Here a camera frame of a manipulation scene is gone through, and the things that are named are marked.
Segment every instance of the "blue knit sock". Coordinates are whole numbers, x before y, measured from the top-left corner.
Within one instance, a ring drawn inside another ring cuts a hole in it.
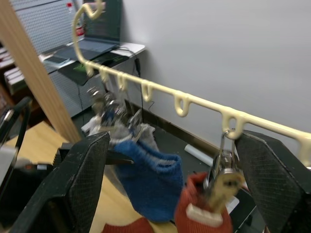
[[[122,142],[114,150],[135,162],[116,166],[134,209],[150,221],[171,220],[183,188],[180,157],[160,153],[139,141]]]

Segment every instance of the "wooden desk surface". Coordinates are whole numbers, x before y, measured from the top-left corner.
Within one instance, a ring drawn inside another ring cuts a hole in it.
[[[7,142],[14,146],[17,138]],[[29,129],[18,156],[30,159],[32,162],[52,163],[57,149],[66,140],[56,133],[45,122]],[[132,207],[128,198],[123,196],[112,183],[104,177],[100,199],[93,219],[91,233],[101,233],[104,225],[124,226],[141,217]],[[176,233],[176,227],[171,223],[153,224],[155,233]]]

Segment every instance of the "gray wall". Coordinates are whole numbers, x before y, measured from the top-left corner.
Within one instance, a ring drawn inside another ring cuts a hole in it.
[[[123,0],[123,5],[124,41],[147,46],[143,78],[311,132],[310,0]],[[139,104],[137,88],[131,87]],[[172,97],[155,93],[154,101],[154,114],[219,145],[219,113],[191,105],[180,118]],[[296,153],[294,140],[268,134]]]

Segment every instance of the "red knit sock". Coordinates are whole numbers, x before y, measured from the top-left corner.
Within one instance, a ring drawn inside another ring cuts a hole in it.
[[[127,226],[111,226],[106,224],[102,233],[154,233],[147,219],[144,217]]]
[[[217,228],[193,221],[187,217],[186,208],[190,203],[201,209],[208,210],[200,200],[195,186],[197,183],[202,183],[206,176],[207,173],[202,172],[188,177],[187,187],[184,187],[175,211],[175,224],[178,233],[232,233],[231,218],[226,209],[222,213],[224,222]]]

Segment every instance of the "wooden pole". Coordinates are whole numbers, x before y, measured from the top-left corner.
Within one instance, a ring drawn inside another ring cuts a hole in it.
[[[70,142],[79,141],[80,134],[9,0],[1,0],[0,41],[13,56],[26,84],[56,131]]]

